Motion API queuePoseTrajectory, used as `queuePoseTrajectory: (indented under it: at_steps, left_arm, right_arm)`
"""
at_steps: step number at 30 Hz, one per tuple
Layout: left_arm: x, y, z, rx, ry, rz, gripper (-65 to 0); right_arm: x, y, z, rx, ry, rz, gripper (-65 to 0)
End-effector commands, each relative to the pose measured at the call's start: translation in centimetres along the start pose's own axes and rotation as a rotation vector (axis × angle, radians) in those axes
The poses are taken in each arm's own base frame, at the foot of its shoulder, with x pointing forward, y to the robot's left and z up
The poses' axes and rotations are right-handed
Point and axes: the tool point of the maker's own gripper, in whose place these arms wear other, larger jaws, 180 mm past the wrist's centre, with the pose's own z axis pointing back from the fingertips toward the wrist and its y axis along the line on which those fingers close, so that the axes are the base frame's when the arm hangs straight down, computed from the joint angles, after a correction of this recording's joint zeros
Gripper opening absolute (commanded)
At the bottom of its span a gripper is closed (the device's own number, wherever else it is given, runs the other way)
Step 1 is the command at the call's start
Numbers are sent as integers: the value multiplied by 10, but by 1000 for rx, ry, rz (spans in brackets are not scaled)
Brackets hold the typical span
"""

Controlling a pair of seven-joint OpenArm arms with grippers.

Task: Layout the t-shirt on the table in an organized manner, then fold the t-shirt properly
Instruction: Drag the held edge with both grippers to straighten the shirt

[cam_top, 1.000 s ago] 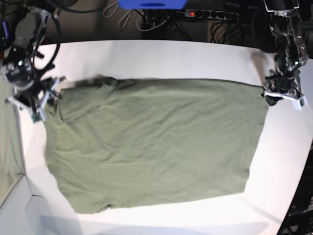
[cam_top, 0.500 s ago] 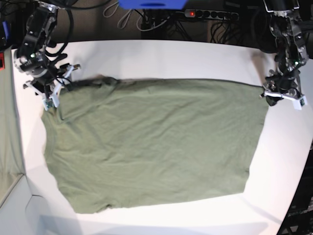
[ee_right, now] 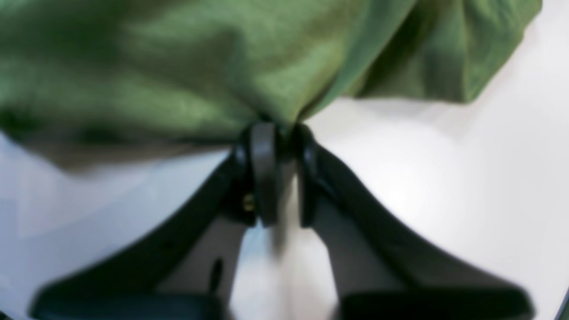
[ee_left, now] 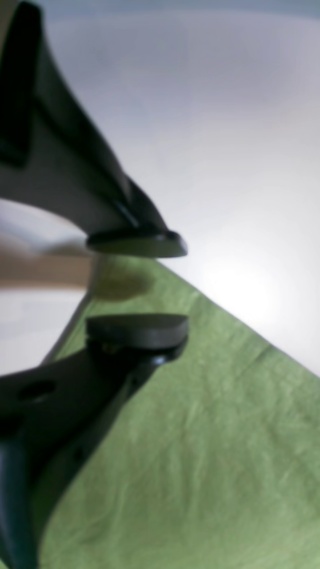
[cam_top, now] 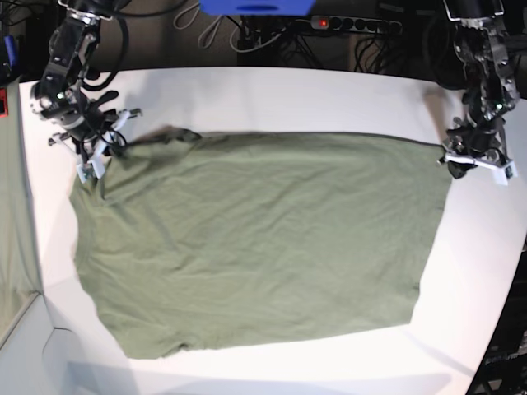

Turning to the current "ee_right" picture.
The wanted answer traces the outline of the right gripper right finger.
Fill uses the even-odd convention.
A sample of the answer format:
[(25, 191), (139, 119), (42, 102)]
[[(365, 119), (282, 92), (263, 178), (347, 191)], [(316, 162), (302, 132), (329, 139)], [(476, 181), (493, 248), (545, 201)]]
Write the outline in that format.
[(530, 320), (520, 286), (443, 251), (398, 220), (297, 125), (301, 226), (325, 244), (342, 320)]

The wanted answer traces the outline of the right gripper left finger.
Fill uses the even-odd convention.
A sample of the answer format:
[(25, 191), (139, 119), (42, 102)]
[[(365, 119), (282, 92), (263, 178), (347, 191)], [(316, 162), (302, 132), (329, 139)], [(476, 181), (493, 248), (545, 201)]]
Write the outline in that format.
[(221, 282), (220, 259), (205, 293), (155, 290), (223, 212), (243, 226), (258, 217), (264, 226), (277, 222), (277, 141), (274, 124), (251, 126), (172, 217), (110, 259), (41, 289), (30, 315), (37, 320), (220, 320), (221, 300), (213, 293)]

